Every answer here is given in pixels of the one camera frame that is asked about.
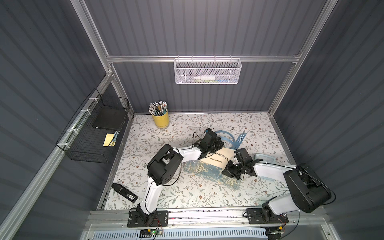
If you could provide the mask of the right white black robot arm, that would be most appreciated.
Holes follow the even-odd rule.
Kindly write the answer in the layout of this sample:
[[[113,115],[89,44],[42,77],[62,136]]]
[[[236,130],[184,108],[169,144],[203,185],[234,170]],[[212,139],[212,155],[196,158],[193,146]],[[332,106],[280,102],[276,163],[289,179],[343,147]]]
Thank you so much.
[[[286,184],[288,193],[273,197],[263,204],[265,217],[288,212],[312,213],[332,198],[333,191],[327,187],[307,165],[283,166],[271,161],[251,157],[245,148],[235,151],[222,174],[241,179],[243,175],[267,178]]]

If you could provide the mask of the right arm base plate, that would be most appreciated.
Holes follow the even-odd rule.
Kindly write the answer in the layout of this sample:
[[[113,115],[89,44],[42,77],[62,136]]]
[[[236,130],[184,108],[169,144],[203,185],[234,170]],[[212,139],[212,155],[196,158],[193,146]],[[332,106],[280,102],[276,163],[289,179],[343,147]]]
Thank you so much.
[[[267,208],[248,208],[244,215],[249,224],[280,224],[286,225],[289,219],[286,214],[275,215]]]

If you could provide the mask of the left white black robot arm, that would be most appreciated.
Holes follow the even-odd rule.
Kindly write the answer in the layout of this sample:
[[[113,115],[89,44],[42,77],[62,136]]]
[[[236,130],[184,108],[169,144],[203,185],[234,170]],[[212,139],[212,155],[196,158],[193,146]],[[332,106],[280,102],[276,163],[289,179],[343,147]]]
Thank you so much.
[[[211,129],[206,129],[203,139],[197,140],[190,147],[174,148],[169,144],[164,145],[147,165],[147,190],[137,207],[140,218],[146,220],[156,214],[163,187],[170,186],[169,181],[182,163],[199,161],[223,147],[224,142]]]

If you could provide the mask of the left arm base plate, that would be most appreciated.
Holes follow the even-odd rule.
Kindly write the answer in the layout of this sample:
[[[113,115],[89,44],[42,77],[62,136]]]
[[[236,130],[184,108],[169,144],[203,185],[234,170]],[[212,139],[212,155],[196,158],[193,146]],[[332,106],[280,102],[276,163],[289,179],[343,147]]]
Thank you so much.
[[[168,211],[155,211],[154,214],[146,215],[136,209],[131,209],[129,212],[128,228],[140,227],[167,227],[169,220]]]

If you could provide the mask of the cream canvas tote bag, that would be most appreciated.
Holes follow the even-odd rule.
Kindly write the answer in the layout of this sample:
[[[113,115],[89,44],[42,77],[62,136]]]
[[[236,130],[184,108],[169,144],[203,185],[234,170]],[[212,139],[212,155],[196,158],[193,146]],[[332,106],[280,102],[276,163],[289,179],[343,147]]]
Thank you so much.
[[[246,133],[241,133],[235,138],[231,133],[226,131],[216,131],[217,135],[224,142],[225,146],[214,154],[208,154],[206,158],[198,161],[188,161],[183,164],[186,172],[202,177],[219,186],[229,187],[231,189],[239,189],[240,183],[236,178],[230,178],[222,174],[228,162],[235,157],[235,150],[239,149]]]

